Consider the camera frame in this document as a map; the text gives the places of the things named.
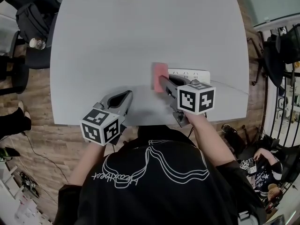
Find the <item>wall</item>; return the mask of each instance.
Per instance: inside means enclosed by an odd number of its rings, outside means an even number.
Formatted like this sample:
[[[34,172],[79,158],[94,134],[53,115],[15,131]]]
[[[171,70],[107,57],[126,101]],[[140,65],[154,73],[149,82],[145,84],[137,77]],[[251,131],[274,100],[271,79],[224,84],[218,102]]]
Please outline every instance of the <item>wall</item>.
[[[17,10],[9,5],[7,2],[3,1],[0,3],[0,14],[3,16],[7,16],[15,20],[15,14]]]
[[[253,25],[300,13],[300,0],[244,0]]]
[[[15,21],[16,9],[5,1],[0,3],[0,53],[9,52],[14,33],[18,31]]]

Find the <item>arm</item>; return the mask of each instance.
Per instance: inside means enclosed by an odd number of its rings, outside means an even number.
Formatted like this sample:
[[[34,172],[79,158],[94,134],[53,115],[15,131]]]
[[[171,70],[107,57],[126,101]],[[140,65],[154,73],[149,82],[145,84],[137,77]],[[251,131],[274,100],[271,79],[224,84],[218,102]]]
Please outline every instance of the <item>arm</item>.
[[[273,154],[270,151],[263,148],[260,148],[256,151],[256,153],[253,156],[253,159],[258,160],[260,155],[263,155],[269,161],[271,166],[278,162],[278,160],[273,156]]]
[[[199,149],[214,166],[220,166],[235,160],[225,142],[202,114],[185,113],[185,115],[194,127]]]
[[[83,157],[80,159],[78,165],[73,170],[71,177],[69,179],[70,185],[82,186],[86,176],[92,169],[92,167],[101,162],[104,157],[106,146],[101,146],[95,143],[90,143],[86,148]]]

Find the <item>cable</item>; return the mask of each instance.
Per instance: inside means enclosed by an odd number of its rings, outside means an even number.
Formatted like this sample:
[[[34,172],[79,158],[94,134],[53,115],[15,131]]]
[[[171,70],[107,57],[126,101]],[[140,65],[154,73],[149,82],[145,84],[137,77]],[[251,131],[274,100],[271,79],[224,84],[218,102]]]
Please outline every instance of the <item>cable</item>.
[[[35,155],[38,155],[38,156],[40,156],[40,157],[42,157],[42,158],[44,158],[44,159],[47,159],[48,161],[52,162],[52,163],[53,163],[53,164],[61,171],[61,174],[65,177],[67,183],[69,183],[69,181],[67,180],[67,178],[66,178],[65,174],[63,173],[63,171],[61,170],[61,168],[58,167],[58,166],[56,165],[56,163],[53,162],[52,160],[50,160],[49,158],[47,158],[47,157],[45,157],[45,156],[43,156],[43,155],[37,154],[37,153],[33,150],[33,147],[32,147],[32,144],[31,144],[31,141],[30,141],[29,137],[28,137],[24,132],[23,132],[23,134],[27,137],[27,139],[28,139],[28,141],[29,141],[29,143],[30,143],[30,147],[31,147],[31,149],[32,149],[32,151],[33,151],[33,153],[34,153]]]
[[[14,144],[14,142],[13,142],[13,140],[10,138],[10,141],[11,141],[11,143],[13,144],[13,147],[14,147],[14,149],[15,149],[15,144]],[[24,163],[22,162],[22,160],[20,159],[20,157],[18,157],[19,158],[19,160],[20,160],[20,163],[22,164],[22,166],[26,169],[26,171],[28,172],[28,174],[33,178],[33,180],[37,183],[37,185],[42,189],[42,191],[44,192],[44,193],[46,193],[56,204],[58,204],[51,196],[50,196],[50,194],[48,193],[48,192],[46,192],[46,190],[45,189],[43,189],[43,187],[38,183],[38,181],[34,178],[34,176],[32,175],[32,173],[31,172],[29,172],[29,170],[27,169],[27,167],[24,165]]]
[[[226,87],[228,87],[228,88],[233,88],[233,89],[235,89],[235,90],[237,90],[237,91],[240,91],[240,92],[242,92],[242,93],[244,93],[244,94],[247,94],[247,95],[249,95],[249,93],[247,93],[247,92],[244,92],[243,90],[237,89],[237,88],[235,88],[235,87],[229,86],[229,85],[227,85],[226,83],[223,83],[223,82],[218,82],[218,81],[214,81],[214,80],[211,80],[211,82],[216,82],[216,83],[223,84],[223,85],[225,85],[225,86],[226,86]]]
[[[114,145],[112,143],[111,143],[111,145],[112,145],[113,152],[116,152],[116,150],[114,149]]]
[[[192,129],[191,129],[191,131],[189,132],[189,135],[187,136],[187,138],[189,138],[189,137],[191,136],[193,130],[194,130],[194,127],[192,127]]]
[[[8,135],[8,136],[6,136],[5,138],[2,138],[1,140],[0,140],[0,142],[1,141],[3,141],[3,140],[5,140],[5,139],[7,139],[8,137],[10,137],[11,135]]]
[[[260,130],[261,128],[262,128],[263,135],[265,136],[266,135],[266,131],[264,130],[264,128],[263,128],[262,125],[259,125],[258,130]]]

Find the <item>wooden floor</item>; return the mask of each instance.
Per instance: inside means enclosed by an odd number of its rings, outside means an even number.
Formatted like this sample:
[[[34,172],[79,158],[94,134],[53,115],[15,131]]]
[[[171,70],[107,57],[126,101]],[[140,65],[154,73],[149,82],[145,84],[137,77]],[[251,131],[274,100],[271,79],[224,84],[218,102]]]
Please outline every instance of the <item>wooden floor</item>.
[[[250,18],[241,0],[238,0],[247,37],[252,37],[255,41],[259,41],[259,36],[252,28]],[[256,127],[261,125],[264,109],[265,82],[260,77],[259,83],[253,87],[251,81],[254,80],[257,72],[257,64],[252,63],[251,58],[256,57],[252,45],[248,45],[249,51],[249,100],[247,108],[247,117],[240,120],[226,121],[226,123],[234,126],[239,134],[244,138],[241,130],[243,124],[247,125],[250,136],[253,137]],[[0,88],[8,87],[10,81],[0,83]],[[51,107],[50,95],[50,71],[46,70],[30,70],[30,77],[27,89],[23,94],[5,95],[0,97],[0,115],[6,115],[16,110],[18,101],[24,103],[25,110],[29,111],[32,118],[32,130],[27,132],[31,139],[35,152],[50,158],[64,172],[68,178],[80,159],[86,144],[81,135],[78,126],[57,126],[53,122],[53,114]],[[221,126],[224,122],[216,122],[214,126],[222,135]],[[188,135],[190,126],[180,129],[184,134]],[[134,139],[136,137],[137,128],[129,127],[120,139],[118,148],[122,146],[122,141]],[[40,198],[36,199],[38,207],[42,212],[47,214],[53,221],[57,211],[58,190],[66,182],[60,170],[51,162],[44,158],[36,156],[31,148],[28,140],[22,134],[13,135],[10,138],[0,142],[1,147],[15,147],[21,154],[21,161],[13,159],[9,162],[9,166],[17,165],[18,171],[24,171],[28,175],[34,177],[39,183],[37,188]],[[112,147],[106,148],[106,154],[111,153]]]

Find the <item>black t-shirt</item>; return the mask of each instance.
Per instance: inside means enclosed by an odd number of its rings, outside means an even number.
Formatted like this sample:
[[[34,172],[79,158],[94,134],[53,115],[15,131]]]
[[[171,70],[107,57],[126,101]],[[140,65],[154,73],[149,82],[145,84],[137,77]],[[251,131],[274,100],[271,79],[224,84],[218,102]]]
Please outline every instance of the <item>black t-shirt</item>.
[[[192,145],[152,141],[107,156],[82,188],[64,186],[54,224],[232,225],[246,209],[265,222],[237,162],[216,169]]]
[[[271,166],[269,161],[262,156],[256,167],[255,189],[258,190],[262,196],[267,196],[269,191],[268,186],[272,183],[278,185],[281,180],[282,165],[278,160]]]

